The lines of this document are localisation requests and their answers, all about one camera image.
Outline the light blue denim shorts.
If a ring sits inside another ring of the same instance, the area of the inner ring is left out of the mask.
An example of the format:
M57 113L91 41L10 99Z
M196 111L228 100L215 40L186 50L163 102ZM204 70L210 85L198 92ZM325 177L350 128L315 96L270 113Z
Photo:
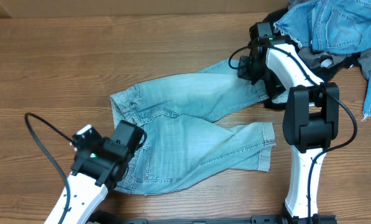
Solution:
M239 78L227 60L111 95L114 122L128 121L147 133L116 190L158 195L187 189L226 169L268 171L275 145L272 123L217 125L267 98L263 81Z

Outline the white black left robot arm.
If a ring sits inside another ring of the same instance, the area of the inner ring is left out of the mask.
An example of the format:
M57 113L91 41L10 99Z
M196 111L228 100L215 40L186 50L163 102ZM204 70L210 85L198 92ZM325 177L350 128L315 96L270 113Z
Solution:
M45 223L122 223L97 209L129 171L129 162L147 133L121 120L111 137L102 137L90 124L73 135L76 154L65 187Z

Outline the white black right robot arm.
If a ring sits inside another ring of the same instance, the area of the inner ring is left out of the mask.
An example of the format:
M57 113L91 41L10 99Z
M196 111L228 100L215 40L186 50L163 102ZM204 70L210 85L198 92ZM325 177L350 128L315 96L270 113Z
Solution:
M256 84L262 80L270 98L287 91L283 135L291 150L290 187L279 223L336 223L320 215L319 175L326 151L337 137L339 95L335 83L325 83L299 58L291 39L274 35L269 22L249 29L250 49L238 65L238 76Z

